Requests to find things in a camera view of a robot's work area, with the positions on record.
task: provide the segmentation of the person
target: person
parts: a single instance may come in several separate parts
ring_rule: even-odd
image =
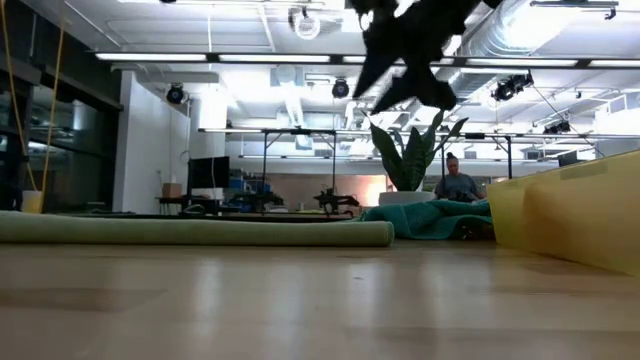
[[[438,199],[473,202],[484,198],[471,176],[459,171],[458,158],[452,153],[447,153],[447,169],[449,175],[440,179],[436,186]]]

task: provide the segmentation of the ceiling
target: ceiling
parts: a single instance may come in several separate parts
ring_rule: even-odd
[[[59,20],[59,6],[54,0],[22,0],[54,22]],[[99,51],[155,52],[277,52],[364,54],[365,49],[357,18],[344,10],[344,2],[328,1],[328,9],[315,12],[321,18],[321,31],[313,40],[304,40],[287,22],[286,8],[257,6],[166,6],[157,1],[125,3],[118,0],[67,0],[65,18],[68,31]],[[640,1],[622,0],[625,8],[613,20],[604,20],[606,11],[582,11],[542,47],[539,56],[640,56]],[[481,5],[467,19],[472,36],[489,9]],[[271,87],[269,65],[196,65],[146,64],[145,73],[216,72],[230,97],[228,117],[232,120],[275,118],[285,112],[284,92]],[[305,74],[344,77],[355,84],[360,66],[299,66]],[[537,70],[536,86],[557,110],[568,109],[576,123],[590,124],[593,109],[621,91],[640,88],[640,71],[568,71]],[[389,74],[381,80],[382,86]],[[331,83],[303,86],[298,94],[304,112],[344,115],[350,99],[331,96]],[[370,96],[375,97],[374,89]],[[516,96],[496,111],[488,96],[479,90],[454,111],[469,117],[480,130],[517,127],[526,131],[535,121],[553,115],[555,110],[533,89]],[[413,119],[412,123],[428,119]]]

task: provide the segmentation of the teal fabric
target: teal fabric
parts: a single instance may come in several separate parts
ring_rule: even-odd
[[[396,238],[415,240],[445,240],[464,235],[463,226],[491,224],[489,202],[474,204],[434,200],[411,205],[387,205],[373,208],[360,221],[388,221],[393,224]]]

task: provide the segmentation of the potted plant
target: potted plant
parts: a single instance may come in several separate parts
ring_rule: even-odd
[[[371,137],[373,144],[380,151],[382,165],[386,170],[391,182],[398,191],[384,192],[380,194],[379,205],[392,204],[413,204],[417,202],[430,201],[435,198],[435,194],[423,192],[422,180],[425,172],[436,153],[452,136],[458,136],[464,123],[468,120],[459,120],[444,136],[440,144],[436,146],[436,131],[444,120],[444,111],[440,111],[431,122],[429,129],[424,134],[414,127],[411,128],[409,141],[404,144],[402,136],[397,130],[391,134],[381,128],[371,124]],[[396,142],[400,145],[402,156],[398,153]]]

